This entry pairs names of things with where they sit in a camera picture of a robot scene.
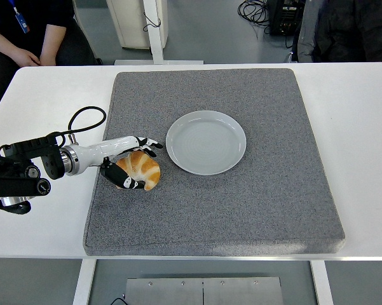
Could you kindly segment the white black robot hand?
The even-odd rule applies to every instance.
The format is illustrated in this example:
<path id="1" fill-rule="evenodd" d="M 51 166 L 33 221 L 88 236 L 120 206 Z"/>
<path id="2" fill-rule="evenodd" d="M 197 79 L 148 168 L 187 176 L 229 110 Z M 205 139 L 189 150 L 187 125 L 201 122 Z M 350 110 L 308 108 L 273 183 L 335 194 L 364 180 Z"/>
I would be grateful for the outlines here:
<path id="1" fill-rule="evenodd" d="M 100 174 L 118 188 L 150 191 L 161 177 L 152 147 L 163 146 L 149 138 L 127 136 L 88 147 L 70 144 L 61 149 L 61 157 L 69 176 L 97 166 Z"/>

